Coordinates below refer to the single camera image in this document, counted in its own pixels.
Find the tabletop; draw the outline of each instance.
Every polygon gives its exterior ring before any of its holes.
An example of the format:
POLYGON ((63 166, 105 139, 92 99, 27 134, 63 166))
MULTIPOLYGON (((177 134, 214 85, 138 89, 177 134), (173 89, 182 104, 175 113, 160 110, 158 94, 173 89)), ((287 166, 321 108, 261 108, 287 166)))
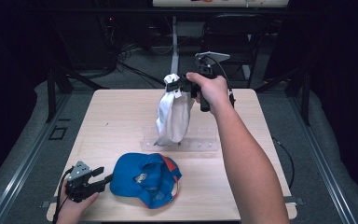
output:
MULTIPOLYGON (((155 127, 159 99, 164 90, 99 90, 89 103, 89 108, 78 132, 72 152, 63 170, 78 161, 91 169, 104 167, 104 173, 92 177, 93 183, 113 172, 120 156, 128 152, 152 153, 153 149, 141 147, 145 128, 155 127)), ((255 140, 266 151, 278 174, 284 196, 290 196, 269 128, 253 90, 234 90, 235 108, 255 140)), ((200 105, 191 109, 190 130, 216 129, 210 113, 200 111, 200 105)), ((219 143, 218 133, 215 141, 219 143)), ((240 220, 237 206, 230 190, 223 163, 220 144, 211 150, 162 150, 159 153, 172 158, 182 173, 178 196, 171 203, 158 209, 148 209, 137 198, 114 195, 109 185, 99 199, 84 213, 85 221, 207 221, 240 220)), ((47 213, 52 220, 55 203, 47 213)), ((296 217, 296 207, 286 204, 291 219, 296 217)))
POLYGON ((287 7, 289 0, 153 0, 154 7, 287 7))

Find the black cable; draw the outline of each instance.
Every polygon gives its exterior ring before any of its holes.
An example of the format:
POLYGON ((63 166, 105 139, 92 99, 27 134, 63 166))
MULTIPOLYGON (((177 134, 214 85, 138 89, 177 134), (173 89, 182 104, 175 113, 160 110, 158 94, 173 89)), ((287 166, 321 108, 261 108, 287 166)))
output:
POLYGON ((55 213, 54 213, 53 221, 52 221, 53 224, 57 223, 58 214, 60 213, 60 210, 61 210, 61 208, 62 208, 62 206, 60 205, 60 197, 61 197, 61 189, 62 189, 63 180, 64 180, 65 177, 66 177, 67 175, 69 175, 73 170, 74 170, 74 166, 73 166, 72 168, 70 168, 69 170, 65 171, 65 174, 63 174, 63 176, 62 176, 62 178, 61 178, 60 185, 58 186, 57 204, 56 204, 56 209, 55 209, 55 213))
POLYGON ((289 151, 287 151, 287 149, 282 145, 282 143, 278 141, 276 138, 274 138, 273 136, 271 137, 283 149, 283 151, 286 153, 287 157, 289 158, 292 164, 292 178, 290 179, 289 182, 289 189, 290 189, 293 186, 293 181, 295 180, 295 163, 293 162, 292 155, 290 155, 289 151))
POLYGON ((136 68, 134 68, 134 67, 131 67, 131 66, 129 66, 129 65, 123 63, 123 62, 117 62, 117 63, 121 64, 124 68, 126 68, 126 69, 132 71, 133 73, 135 73, 135 74, 137 74, 137 75, 139 75, 139 76, 141 76, 141 77, 150 78, 150 79, 152 79, 153 81, 155 81, 155 82, 157 82, 158 84, 161 84, 161 85, 163 85, 163 86, 165 87, 164 81, 162 81, 162 80, 160 80, 160 79, 158 79, 158 78, 156 78, 156 77, 152 77, 152 76, 146 74, 145 72, 143 72, 143 71, 141 71, 141 70, 138 70, 138 69, 136 69, 136 68))
POLYGON ((220 70, 222 70, 223 76, 226 79, 227 87, 228 87, 228 90, 229 90, 229 99, 230 99, 230 102, 231 102, 232 106, 234 106, 234 102, 235 102, 234 92, 232 91, 231 85, 229 84, 228 76, 227 76, 227 74, 225 72, 225 69, 223 69, 223 67, 220 64, 220 62, 218 62, 217 60, 215 60, 211 56, 205 55, 205 57, 211 59, 214 63, 216 63, 219 66, 220 70))

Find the human hand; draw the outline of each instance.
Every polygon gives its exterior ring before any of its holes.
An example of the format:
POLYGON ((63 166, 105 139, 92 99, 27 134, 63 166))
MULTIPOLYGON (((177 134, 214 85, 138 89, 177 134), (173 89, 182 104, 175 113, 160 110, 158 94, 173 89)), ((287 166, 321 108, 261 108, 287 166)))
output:
MULTIPOLYGON (((218 76, 217 78, 209 79, 198 73, 192 72, 187 73, 186 77, 189 81, 197 83, 200 86, 202 96, 211 106, 212 114, 214 114, 217 107, 231 104, 228 98, 227 81, 225 78, 218 76)), ((200 93, 197 94, 196 101, 197 103, 200 102, 200 93)))
POLYGON ((68 183, 68 180, 65 179, 62 182, 62 190, 61 190, 61 196, 60 196, 60 202, 61 202, 61 210, 58 215, 57 223, 65 223, 65 224, 76 224, 80 221, 80 217, 83 214, 83 212, 92 205, 98 198, 99 193, 96 192, 89 196, 86 200, 76 203, 70 199, 68 199, 68 195, 66 192, 66 184, 68 183))

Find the chair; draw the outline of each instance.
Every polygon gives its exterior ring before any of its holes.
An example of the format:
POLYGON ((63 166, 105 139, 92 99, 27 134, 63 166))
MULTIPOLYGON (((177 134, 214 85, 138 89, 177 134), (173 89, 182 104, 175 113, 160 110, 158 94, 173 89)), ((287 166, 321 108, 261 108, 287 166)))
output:
POLYGON ((200 50, 229 54, 221 64, 237 64, 244 77, 242 66, 249 65, 250 88, 259 46, 268 28, 269 20, 261 15, 219 14, 205 22, 200 50))

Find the blue cap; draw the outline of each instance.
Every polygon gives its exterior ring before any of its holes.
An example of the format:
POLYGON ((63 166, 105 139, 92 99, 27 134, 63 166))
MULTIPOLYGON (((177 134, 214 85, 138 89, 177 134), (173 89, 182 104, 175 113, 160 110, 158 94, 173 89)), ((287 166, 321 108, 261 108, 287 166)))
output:
POLYGON ((171 158, 159 153, 127 153, 116 163, 110 190, 118 196, 137 197, 148 208, 158 208, 173 200, 181 176, 171 158))

